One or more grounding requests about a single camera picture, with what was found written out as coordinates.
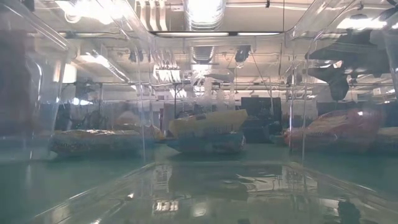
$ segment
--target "glass tank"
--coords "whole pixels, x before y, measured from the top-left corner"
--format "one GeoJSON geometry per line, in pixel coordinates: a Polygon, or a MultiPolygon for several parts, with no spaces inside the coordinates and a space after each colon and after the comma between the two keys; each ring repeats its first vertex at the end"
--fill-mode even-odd
{"type": "Polygon", "coordinates": [[[396,5],[4,0],[0,220],[397,223],[396,5]]]}

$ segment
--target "air duct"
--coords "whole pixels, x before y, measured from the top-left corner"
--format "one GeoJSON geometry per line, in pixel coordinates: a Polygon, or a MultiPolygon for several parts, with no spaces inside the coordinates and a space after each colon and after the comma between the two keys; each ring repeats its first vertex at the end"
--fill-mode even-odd
{"type": "MultiPolygon", "coordinates": [[[[184,0],[185,19],[189,31],[217,30],[224,17],[226,0],[184,0]]],[[[214,47],[192,47],[192,59],[199,64],[211,62],[214,47]]]]}

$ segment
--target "cable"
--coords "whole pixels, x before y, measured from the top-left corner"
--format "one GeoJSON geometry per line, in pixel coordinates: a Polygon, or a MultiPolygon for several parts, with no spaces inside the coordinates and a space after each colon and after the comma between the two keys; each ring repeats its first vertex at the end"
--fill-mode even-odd
{"type": "MultiPolygon", "coordinates": [[[[259,71],[261,80],[264,83],[264,86],[267,87],[267,84],[264,82],[264,79],[263,79],[263,77],[261,75],[260,69],[257,66],[257,62],[256,62],[256,59],[254,58],[253,52],[250,51],[250,53],[251,53],[251,57],[253,58],[254,64],[256,65],[257,71],[259,71]]],[[[271,88],[271,90],[268,90],[268,95],[271,98],[271,109],[270,109],[270,112],[271,112],[271,115],[274,115],[274,100],[272,98],[272,85],[270,85],[270,88],[271,88]]]]}

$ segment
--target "black object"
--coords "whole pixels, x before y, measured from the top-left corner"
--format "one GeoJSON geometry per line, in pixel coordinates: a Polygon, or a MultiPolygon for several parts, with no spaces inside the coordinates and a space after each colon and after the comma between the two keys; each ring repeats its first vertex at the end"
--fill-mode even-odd
{"type": "MultiPolygon", "coordinates": [[[[394,7],[382,12],[379,16],[381,21],[385,21],[398,11],[394,7]]],[[[364,14],[351,16],[351,19],[366,19],[364,14]]],[[[370,35],[373,30],[354,30],[347,29],[347,35],[323,49],[316,50],[312,54],[306,54],[308,59],[342,61],[341,67],[336,68],[330,65],[327,68],[309,68],[308,74],[327,82],[330,87],[331,97],[338,101],[344,99],[349,86],[346,81],[347,75],[352,78],[362,74],[380,74],[389,73],[389,59],[385,49],[379,50],[376,45],[370,43],[370,35]],[[350,51],[350,46],[355,49],[369,49],[363,51],[350,51]]]]}
{"type": "Polygon", "coordinates": [[[243,133],[247,143],[271,143],[270,135],[282,131],[282,108],[280,98],[242,97],[241,109],[246,109],[248,118],[243,123],[243,133]]]}
{"type": "Polygon", "coordinates": [[[68,124],[71,121],[70,111],[71,109],[69,103],[58,106],[57,118],[55,120],[55,130],[68,130],[68,124]]]}
{"type": "Polygon", "coordinates": [[[250,45],[239,46],[239,49],[235,55],[235,61],[238,63],[244,62],[249,57],[250,50],[250,45]]]}
{"type": "Polygon", "coordinates": [[[136,53],[133,50],[130,50],[129,60],[131,62],[137,62],[136,53]]]}
{"type": "Polygon", "coordinates": [[[28,8],[31,12],[35,11],[35,0],[22,0],[22,3],[28,8]]]}
{"type": "Polygon", "coordinates": [[[351,202],[338,202],[338,214],[341,224],[359,224],[361,213],[351,202]]]}
{"type": "Polygon", "coordinates": [[[148,62],[150,62],[150,50],[148,50],[148,62]]]}
{"type": "Polygon", "coordinates": [[[144,60],[144,55],[142,54],[142,50],[138,50],[138,58],[140,62],[144,60]]]}

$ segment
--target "pink object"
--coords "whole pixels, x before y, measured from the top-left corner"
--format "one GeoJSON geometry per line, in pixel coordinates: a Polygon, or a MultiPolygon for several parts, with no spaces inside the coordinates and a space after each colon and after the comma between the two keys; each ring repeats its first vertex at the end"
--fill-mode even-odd
{"type": "Polygon", "coordinates": [[[376,110],[332,111],[319,116],[305,129],[286,132],[285,143],[289,144],[291,138],[292,147],[301,149],[305,133],[305,150],[364,152],[375,140],[381,123],[382,114],[376,110]]]}

